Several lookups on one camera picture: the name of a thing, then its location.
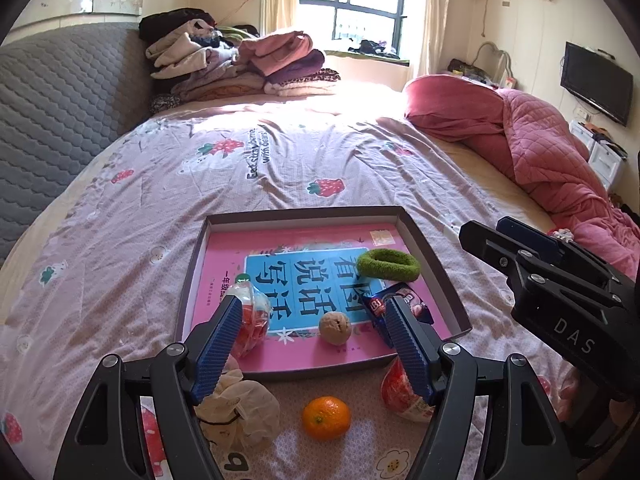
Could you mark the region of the white drawer cabinet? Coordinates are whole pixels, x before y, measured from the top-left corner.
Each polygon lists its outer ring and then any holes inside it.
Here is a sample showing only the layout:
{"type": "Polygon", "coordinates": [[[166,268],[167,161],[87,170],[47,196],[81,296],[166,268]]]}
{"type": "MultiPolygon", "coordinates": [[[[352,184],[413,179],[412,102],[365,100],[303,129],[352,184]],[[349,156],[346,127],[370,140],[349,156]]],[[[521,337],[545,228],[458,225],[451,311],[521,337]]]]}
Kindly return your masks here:
{"type": "Polygon", "coordinates": [[[607,191],[611,191],[622,174],[623,164],[628,159],[627,152],[613,141],[608,132],[591,122],[570,122],[570,133],[585,144],[588,164],[597,174],[607,191]]]}

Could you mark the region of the black flat television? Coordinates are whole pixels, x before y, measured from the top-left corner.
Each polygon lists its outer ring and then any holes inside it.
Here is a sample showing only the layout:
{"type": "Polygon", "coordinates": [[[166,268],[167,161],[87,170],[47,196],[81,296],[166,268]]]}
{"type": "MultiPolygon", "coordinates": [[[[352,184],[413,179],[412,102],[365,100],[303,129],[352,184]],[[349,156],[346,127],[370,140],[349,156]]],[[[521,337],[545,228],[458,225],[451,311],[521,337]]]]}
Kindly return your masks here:
{"type": "Polygon", "coordinates": [[[577,44],[567,42],[561,86],[576,98],[600,110],[626,127],[634,95],[634,76],[614,61],[577,44]]]}

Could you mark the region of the grey quilted headboard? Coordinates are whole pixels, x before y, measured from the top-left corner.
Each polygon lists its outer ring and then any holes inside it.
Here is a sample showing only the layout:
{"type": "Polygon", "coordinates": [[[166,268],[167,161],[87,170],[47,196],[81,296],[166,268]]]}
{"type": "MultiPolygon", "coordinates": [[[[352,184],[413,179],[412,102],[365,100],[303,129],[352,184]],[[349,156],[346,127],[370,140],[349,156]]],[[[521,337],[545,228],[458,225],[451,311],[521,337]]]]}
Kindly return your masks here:
{"type": "Polygon", "coordinates": [[[1,255],[92,160],[150,116],[132,23],[40,32],[1,49],[1,255]]]}

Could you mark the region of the pile of folded clothes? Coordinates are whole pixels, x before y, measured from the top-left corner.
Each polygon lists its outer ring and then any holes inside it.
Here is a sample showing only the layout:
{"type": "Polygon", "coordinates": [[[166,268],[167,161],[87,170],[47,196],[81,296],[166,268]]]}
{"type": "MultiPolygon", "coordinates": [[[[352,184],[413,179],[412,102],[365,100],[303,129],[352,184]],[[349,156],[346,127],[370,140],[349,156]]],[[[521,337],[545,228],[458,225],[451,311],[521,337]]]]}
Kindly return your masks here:
{"type": "Polygon", "coordinates": [[[139,37],[146,44],[154,114],[236,96],[329,96],[342,80],[306,32],[260,36],[250,25],[219,26],[201,9],[142,18],[139,37]]]}

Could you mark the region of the brown walnut ball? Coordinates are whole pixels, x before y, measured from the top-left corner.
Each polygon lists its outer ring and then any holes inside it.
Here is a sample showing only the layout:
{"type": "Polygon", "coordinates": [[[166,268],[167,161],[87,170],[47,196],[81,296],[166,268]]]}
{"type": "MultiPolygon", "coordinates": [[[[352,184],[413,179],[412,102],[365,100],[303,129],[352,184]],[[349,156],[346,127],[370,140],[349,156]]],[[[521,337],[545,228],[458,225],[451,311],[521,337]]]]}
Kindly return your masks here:
{"type": "Polygon", "coordinates": [[[326,312],[318,325],[320,337],[332,346],[346,344],[352,336],[352,324],[346,314],[338,311],[326,312]]]}

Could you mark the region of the red blue snack bag left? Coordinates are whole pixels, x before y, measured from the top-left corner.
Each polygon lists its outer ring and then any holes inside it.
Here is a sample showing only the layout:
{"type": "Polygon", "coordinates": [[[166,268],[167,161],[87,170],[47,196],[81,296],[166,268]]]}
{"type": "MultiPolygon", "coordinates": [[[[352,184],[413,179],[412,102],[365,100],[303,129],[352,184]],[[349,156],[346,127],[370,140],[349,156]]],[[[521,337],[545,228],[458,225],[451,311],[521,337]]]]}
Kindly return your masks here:
{"type": "Polygon", "coordinates": [[[228,293],[238,298],[242,304],[241,328],[231,350],[235,359],[242,359],[267,335],[271,304],[269,298],[250,281],[250,276],[246,273],[235,278],[228,293]]]}

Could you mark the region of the orange tangerine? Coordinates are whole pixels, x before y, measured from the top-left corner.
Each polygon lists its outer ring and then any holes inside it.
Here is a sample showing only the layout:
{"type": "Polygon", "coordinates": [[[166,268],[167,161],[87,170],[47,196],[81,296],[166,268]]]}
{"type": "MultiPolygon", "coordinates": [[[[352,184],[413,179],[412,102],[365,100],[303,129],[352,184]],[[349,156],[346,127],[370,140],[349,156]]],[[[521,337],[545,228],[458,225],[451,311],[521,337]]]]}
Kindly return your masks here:
{"type": "Polygon", "coordinates": [[[333,441],[343,437],[352,426],[352,412],[335,396],[319,396],[306,404],[300,420],[304,433],[311,439],[333,441]]]}

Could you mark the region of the red pillow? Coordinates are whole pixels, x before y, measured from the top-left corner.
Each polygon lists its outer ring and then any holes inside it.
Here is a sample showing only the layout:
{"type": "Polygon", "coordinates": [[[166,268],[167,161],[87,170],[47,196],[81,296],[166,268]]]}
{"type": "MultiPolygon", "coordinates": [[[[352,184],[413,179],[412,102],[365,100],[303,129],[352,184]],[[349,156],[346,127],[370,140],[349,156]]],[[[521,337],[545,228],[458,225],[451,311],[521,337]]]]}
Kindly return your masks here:
{"type": "Polygon", "coordinates": [[[413,127],[446,142],[459,142],[514,180],[503,122],[503,99],[495,90],[449,75],[422,76],[404,89],[406,118],[413,127]]]}

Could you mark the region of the small toy figure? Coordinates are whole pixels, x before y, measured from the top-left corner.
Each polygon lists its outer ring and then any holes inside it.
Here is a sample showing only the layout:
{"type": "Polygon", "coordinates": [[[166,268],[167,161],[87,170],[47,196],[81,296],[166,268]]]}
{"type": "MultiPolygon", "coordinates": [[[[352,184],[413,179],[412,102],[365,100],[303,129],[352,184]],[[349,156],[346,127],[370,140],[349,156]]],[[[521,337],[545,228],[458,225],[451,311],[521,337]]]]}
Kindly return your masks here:
{"type": "Polygon", "coordinates": [[[548,232],[548,235],[556,240],[562,240],[562,242],[570,243],[575,237],[570,229],[555,229],[548,232]]]}

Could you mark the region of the dark blue biscuit packet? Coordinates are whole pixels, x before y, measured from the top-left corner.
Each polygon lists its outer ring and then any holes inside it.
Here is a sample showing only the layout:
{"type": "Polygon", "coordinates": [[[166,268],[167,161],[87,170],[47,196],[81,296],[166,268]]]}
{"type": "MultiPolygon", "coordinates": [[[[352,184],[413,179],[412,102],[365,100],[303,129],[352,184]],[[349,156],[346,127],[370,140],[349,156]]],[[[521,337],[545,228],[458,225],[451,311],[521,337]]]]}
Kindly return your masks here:
{"type": "Polygon", "coordinates": [[[430,325],[434,324],[434,318],[432,317],[431,311],[428,310],[427,305],[424,304],[418,293],[405,282],[390,285],[375,294],[364,295],[362,302],[367,315],[375,330],[390,348],[394,348],[394,345],[390,339],[390,333],[388,332],[385,322],[386,301],[391,300],[395,296],[399,296],[405,300],[405,303],[408,304],[413,315],[420,322],[430,325]]]}

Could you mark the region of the pink strawberry print bedsheet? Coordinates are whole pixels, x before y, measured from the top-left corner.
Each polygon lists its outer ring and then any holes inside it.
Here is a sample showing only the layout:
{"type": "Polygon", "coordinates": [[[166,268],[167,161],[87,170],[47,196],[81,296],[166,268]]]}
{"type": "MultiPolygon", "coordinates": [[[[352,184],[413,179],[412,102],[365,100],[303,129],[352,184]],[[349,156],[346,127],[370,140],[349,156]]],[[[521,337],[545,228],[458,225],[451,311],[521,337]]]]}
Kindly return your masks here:
{"type": "Polygon", "coordinates": [[[184,108],[115,143],[67,189],[14,249],[28,265],[1,329],[1,432],[35,479],[187,479],[170,455],[172,408],[137,396],[145,431],[138,466],[106,455],[77,407],[89,382],[143,359],[208,321],[240,273],[270,300],[266,338],[237,360],[279,401],[280,432],[263,448],[213,456],[227,479],[403,479],[432,426],[381,399],[395,356],[361,304],[380,287],[358,278],[357,257],[398,248],[421,263],[414,289],[436,332],[465,353],[506,364],[525,356],[558,410],[570,364],[514,321],[506,278],[460,245],[460,228],[510,216],[547,232],[537,204],[489,162],[439,141],[405,118],[398,93],[372,105],[348,96],[184,108]],[[342,312],[352,336],[319,334],[342,312]],[[343,437],[303,430],[303,408],[335,396],[352,412],[343,437]]]}

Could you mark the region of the pink quilted blanket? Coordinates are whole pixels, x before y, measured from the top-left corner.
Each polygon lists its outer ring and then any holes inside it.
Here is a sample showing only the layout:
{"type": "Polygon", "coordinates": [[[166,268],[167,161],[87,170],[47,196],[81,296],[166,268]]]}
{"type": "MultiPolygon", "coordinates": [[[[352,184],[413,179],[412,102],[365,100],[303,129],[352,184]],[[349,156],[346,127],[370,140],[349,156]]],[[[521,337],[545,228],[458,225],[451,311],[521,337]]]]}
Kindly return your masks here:
{"type": "Polygon", "coordinates": [[[502,128],[495,165],[574,242],[628,278],[639,267],[639,227],[615,208],[587,162],[588,152],[560,112],[528,93],[502,89],[502,128]]]}

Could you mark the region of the beige sheer hair scrunchie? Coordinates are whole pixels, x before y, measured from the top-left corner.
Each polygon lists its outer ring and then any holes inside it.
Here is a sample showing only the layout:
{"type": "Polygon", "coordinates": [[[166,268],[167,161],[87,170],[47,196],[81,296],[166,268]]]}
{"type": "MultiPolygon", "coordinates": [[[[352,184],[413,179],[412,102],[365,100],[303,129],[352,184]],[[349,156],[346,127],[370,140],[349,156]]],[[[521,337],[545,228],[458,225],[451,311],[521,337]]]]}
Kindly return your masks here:
{"type": "Polygon", "coordinates": [[[213,456],[263,448],[280,432],[279,401],[265,386],[246,379],[233,356],[195,414],[213,456]]]}

